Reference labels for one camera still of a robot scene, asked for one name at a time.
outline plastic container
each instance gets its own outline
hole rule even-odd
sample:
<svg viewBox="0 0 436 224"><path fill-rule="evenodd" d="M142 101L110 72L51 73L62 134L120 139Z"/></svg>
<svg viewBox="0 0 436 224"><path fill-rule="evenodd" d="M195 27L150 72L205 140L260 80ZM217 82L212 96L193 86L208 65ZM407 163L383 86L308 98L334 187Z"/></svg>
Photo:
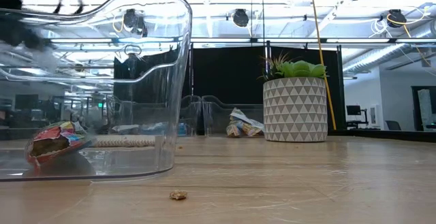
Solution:
<svg viewBox="0 0 436 224"><path fill-rule="evenodd" d="M187 95L182 98L180 108L179 136L196 136L198 117L202 111L202 98L197 95Z"/></svg>
<svg viewBox="0 0 436 224"><path fill-rule="evenodd" d="M263 104L226 104L213 95L202 97L203 121L206 136L227 136L225 128L229 125L230 114L238 108L246 117L257 122L264 121Z"/></svg>
<svg viewBox="0 0 436 224"><path fill-rule="evenodd" d="M170 170L191 21L186 0L108 0L75 16L0 10L0 181ZM66 148L38 144L60 121L71 122L49 129ZM64 132L84 143L67 152Z"/></svg>

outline wooden table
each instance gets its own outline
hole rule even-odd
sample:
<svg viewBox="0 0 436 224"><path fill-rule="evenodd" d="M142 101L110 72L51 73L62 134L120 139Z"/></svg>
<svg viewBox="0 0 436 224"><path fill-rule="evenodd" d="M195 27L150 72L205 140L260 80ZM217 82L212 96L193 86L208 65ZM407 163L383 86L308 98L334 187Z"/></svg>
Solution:
<svg viewBox="0 0 436 224"><path fill-rule="evenodd" d="M0 184L1 223L434 223L436 144L181 138L167 175ZM174 189L184 201L169 199Z"/></svg>

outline plant pot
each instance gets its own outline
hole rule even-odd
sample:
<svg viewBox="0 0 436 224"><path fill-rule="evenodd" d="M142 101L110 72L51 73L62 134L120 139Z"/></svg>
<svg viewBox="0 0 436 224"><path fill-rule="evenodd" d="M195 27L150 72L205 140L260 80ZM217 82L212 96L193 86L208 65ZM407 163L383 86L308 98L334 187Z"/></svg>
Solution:
<svg viewBox="0 0 436 224"><path fill-rule="evenodd" d="M264 83L265 139L323 142L327 137L326 85L321 78L280 78Z"/></svg>

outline succulent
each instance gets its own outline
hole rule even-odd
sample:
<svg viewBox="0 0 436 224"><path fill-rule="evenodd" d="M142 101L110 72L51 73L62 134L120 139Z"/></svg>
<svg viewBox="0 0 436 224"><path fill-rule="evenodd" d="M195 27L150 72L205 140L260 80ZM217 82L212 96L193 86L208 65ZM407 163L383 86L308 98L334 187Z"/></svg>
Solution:
<svg viewBox="0 0 436 224"><path fill-rule="evenodd" d="M279 58L267 59L267 61L270 65L270 72L267 73L265 69L263 70L265 81L277 78L324 78L326 75L326 66L314 65L306 61L291 62L287 60L287 54L280 54Z"/></svg>

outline food crumb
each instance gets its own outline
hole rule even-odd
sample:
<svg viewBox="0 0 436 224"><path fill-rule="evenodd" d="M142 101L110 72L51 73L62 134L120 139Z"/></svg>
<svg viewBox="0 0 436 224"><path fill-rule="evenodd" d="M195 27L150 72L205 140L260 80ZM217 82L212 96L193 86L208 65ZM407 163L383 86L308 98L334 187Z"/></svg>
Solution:
<svg viewBox="0 0 436 224"><path fill-rule="evenodd" d="M188 192L181 190L174 190L170 193L170 199L182 200L188 196Z"/></svg>

